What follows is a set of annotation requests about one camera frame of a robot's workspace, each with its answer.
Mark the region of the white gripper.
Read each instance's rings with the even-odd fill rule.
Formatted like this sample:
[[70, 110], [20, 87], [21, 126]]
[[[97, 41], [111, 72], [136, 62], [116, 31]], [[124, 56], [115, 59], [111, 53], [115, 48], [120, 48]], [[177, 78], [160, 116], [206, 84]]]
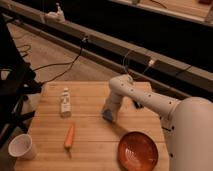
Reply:
[[103, 106], [102, 114], [105, 110], [110, 110], [113, 114], [113, 117], [115, 117], [118, 111], [120, 110], [121, 104], [122, 104], [121, 98], [108, 97]]

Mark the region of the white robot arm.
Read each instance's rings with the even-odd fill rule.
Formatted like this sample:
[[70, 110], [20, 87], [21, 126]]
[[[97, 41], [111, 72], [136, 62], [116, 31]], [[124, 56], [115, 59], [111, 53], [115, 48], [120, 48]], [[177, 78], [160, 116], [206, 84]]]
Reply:
[[213, 171], [213, 102], [144, 91], [134, 86], [128, 74], [111, 78], [109, 88], [102, 108], [104, 119], [115, 122], [123, 98], [129, 97], [169, 122], [169, 171]]

